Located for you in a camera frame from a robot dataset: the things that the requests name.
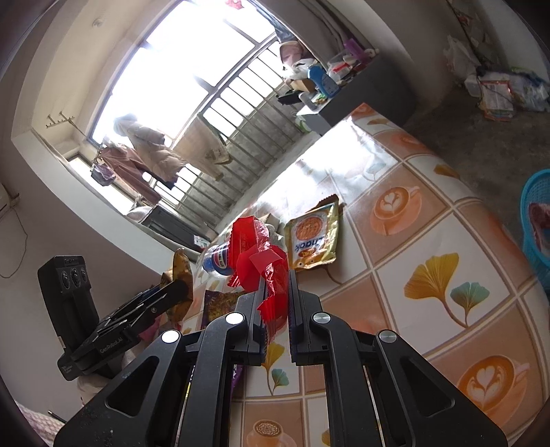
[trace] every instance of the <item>hanging clothes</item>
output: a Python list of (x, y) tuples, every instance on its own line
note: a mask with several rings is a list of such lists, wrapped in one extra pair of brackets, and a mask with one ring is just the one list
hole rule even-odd
[(114, 131), (128, 137), (145, 166), (166, 182), (176, 178), (176, 174), (185, 166), (185, 161), (164, 145), (164, 134), (137, 122), (135, 115), (114, 120)]
[(273, 28), (275, 28), (275, 35), (279, 43), (290, 42), (292, 40), (297, 40), (296, 36), (289, 31), (289, 29), (284, 26), (277, 17), (270, 13), (266, 8), (264, 8), (259, 1), (249, 0), (250, 4), (256, 8), (256, 11), (262, 15)]
[(143, 179), (142, 175), (148, 168), (134, 149), (111, 143), (102, 150), (101, 158), (121, 180), (149, 203), (156, 205), (161, 200), (161, 195)]
[(153, 177), (156, 181), (162, 183), (164, 186), (166, 186), (168, 189), (172, 189), (175, 186), (175, 183), (178, 181), (178, 177), (172, 179), (171, 182), (167, 182), (163, 179), (161, 179), (158, 175), (156, 175), (154, 172), (151, 171), (145, 171), (147, 172), (151, 177)]
[(101, 186), (109, 186), (117, 179), (117, 175), (107, 165), (100, 165), (98, 163), (94, 163), (93, 165), (92, 178)]
[(232, 8), (235, 8), (235, 9), (243, 9), (244, 6), (243, 6), (243, 3), (241, 0), (225, 0), (225, 4), (227, 6), (231, 6)]
[(231, 156), (219, 137), (199, 117), (191, 121), (173, 151), (215, 180), (223, 177), (216, 165), (231, 162)]

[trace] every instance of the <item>air conditioner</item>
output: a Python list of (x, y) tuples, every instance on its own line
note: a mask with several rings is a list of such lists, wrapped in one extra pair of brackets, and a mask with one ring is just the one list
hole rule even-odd
[(9, 210), (9, 196), (6, 189), (0, 183), (0, 219)]

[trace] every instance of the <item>blue basket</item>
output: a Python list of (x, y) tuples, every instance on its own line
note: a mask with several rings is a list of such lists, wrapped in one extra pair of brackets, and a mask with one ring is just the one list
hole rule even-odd
[(521, 193), (520, 213), (523, 227), (523, 252), (531, 263), (544, 289), (550, 291), (550, 258), (544, 256), (535, 244), (529, 219), (531, 203), (550, 204), (550, 169), (539, 171), (525, 183)]

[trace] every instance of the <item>red plastic bag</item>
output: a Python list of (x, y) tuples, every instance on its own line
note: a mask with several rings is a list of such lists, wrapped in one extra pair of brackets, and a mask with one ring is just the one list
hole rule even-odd
[(270, 244), (269, 231), (262, 222), (253, 216), (242, 217), (233, 223), (228, 264), (235, 271), (229, 287), (241, 286), (246, 292), (255, 292), (260, 278), (265, 279), (268, 295), (258, 311), (267, 329), (268, 342), (271, 342), (287, 321), (287, 254)]

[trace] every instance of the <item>snack package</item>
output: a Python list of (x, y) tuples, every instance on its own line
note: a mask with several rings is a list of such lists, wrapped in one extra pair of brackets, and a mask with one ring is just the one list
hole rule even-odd
[(493, 121), (510, 121), (515, 115), (509, 81), (481, 81), (479, 108)]
[(233, 312), (237, 306), (237, 300), (246, 292), (217, 292), (207, 290), (205, 292), (204, 309), (202, 313), (201, 329), (204, 329), (216, 318)]
[(155, 323), (140, 334), (141, 339), (147, 345), (168, 329), (181, 330), (181, 321), (193, 304), (193, 274), (191, 263), (183, 248), (179, 248), (174, 253), (172, 268), (162, 274), (159, 287), (165, 287), (176, 279), (185, 281), (189, 292), (186, 296), (181, 297), (179, 303), (155, 318)]
[(334, 262), (338, 240), (338, 197), (331, 196), (321, 201), (317, 208), (290, 220), (284, 233), (291, 269), (312, 269)]

